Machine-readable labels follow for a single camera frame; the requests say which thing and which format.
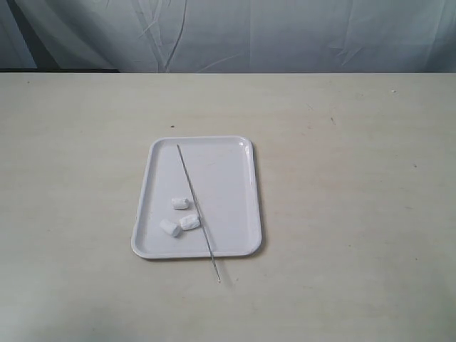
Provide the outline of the white marshmallow bottom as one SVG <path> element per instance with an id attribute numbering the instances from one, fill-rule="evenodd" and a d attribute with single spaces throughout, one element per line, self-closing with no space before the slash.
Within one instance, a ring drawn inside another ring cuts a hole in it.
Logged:
<path id="1" fill-rule="evenodd" d="M 200 217 L 199 217 L 198 214 L 189 214 L 189 215 L 187 215 L 185 217 L 182 217 L 179 220 L 180 228 L 183 231 L 188 231 L 188 230 L 192 230 L 192 229 L 198 228 L 201 225 L 199 218 Z"/>

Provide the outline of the white plastic tray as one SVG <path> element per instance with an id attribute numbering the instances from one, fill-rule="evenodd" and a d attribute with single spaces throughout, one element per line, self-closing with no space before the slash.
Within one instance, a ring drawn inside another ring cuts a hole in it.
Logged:
<path id="1" fill-rule="evenodd" d="M 254 149 L 240 136 L 162 138 L 151 145 L 132 250 L 143 259 L 209 257 L 201 227 L 182 230 L 173 238 L 159 226 L 163 219 L 179 224 L 182 217 L 196 214 L 176 144 L 182 149 L 214 256 L 253 254 L 262 241 Z M 173 197 L 186 197 L 189 208 L 174 210 Z"/>

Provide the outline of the white wrinkled backdrop cloth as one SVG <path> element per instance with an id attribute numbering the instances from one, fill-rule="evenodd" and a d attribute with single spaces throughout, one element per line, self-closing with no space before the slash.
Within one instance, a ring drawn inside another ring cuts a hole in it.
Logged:
<path id="1" fill-rule="evenodd" d="M 453 1 L 3 1 L 1 68 L 455 71 Z"/>

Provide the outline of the white marshmallow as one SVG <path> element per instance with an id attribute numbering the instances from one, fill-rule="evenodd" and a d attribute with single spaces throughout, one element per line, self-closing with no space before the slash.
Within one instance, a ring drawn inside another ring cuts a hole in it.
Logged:
<path id="1" fill-rule="evenodd" d="M 168 219 L 163 219 L 159 226 L 164 233 L 173 238 L 178 238 L 182 233 L 181 226 L 177 222 Z"/>
<path id="2" fill-rule="evenodd" d="M 192 230 L 192 229 L 198 228 L 201 225 L 199 218 L 200 217 L 199 217 L 198 214 L 189 214 L 189 215 L 187 215 L 185 217 L 182 217 L 179 220 L 180 228 L 183 231 L 188 231 L 188 230 Z"/>
<path id="3" fill-rule="evenodd" d="M 171 204 L 174 210 L 184 210 L 189 208 L 190 201 L 186 197 L 173 197 Z"/>

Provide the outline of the white marshmallow top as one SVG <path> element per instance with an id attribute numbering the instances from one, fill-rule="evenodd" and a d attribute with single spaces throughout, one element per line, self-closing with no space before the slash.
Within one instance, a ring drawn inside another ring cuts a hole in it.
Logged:
<path id="1" fill-rule="evenodd" d="M 163 219 L 159 226 L 164 233 L 173 238 L 178 238 L 182 233 L 181 226 L 177 222 L 168 219 Z"/>

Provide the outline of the thin metal skewer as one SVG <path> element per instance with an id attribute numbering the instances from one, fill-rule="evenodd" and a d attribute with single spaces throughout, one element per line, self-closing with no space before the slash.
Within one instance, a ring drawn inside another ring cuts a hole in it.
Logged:
<path id="1" fill-rule="evenodd" d="M 207 230 L 206 230 L 206 227 L 204 225 L 204 217 L 202 215 L 200 206 L 199 206 L 198 201 L 197 201 L 197 195 L 195 193 L 194 187 L 192 185 L 192 181 L 190 179 L 190 174 L 188 172 L 188 169 L 187 169 L 187 166 L 186 166 L 186 163 L 185 163 L 185 159 L 184 159 L 184 156 L 182 154 L 182 149 L 181 149 L 179 144 L 176 144 L 176 147 L 177 147 L 177 152 L 178 152 L 178 155 L 180 157 L 182 168 L 183 168 L 186 180 L 187 180 L 187 184 L 188 184 L 188 187 L 189 187 L 189 190 L 190 190 L 190 194 L 192 195 L 192 202 L 193 202 L 193 205 L 195 207 L 196 215 L 198 216 L 199 225 L 200 225 L 200 227 L 202 228 L 202 231 L 203 231 L 203 236 L 204 236 L 204 240 L 206 242 L 207 251 L 209 252 L 209 257 L 211 259 L 211 263 L 212 263 L 214 272 L 215 272 L 216 277 L 217 277 L 217 282 L 218 282 L 218 284 L 221 284 L 222 283 L 222 279 L 221 279 L 221 276 L 220 276 L 220 273 L 219 273 L 219 269 L 218 269 L 217 263 L 215 261 L 214 253 L 212 251 L 212 246 L 211 246 L 211 244 L 209 242 L 209 237 L 207 235 Z"/>

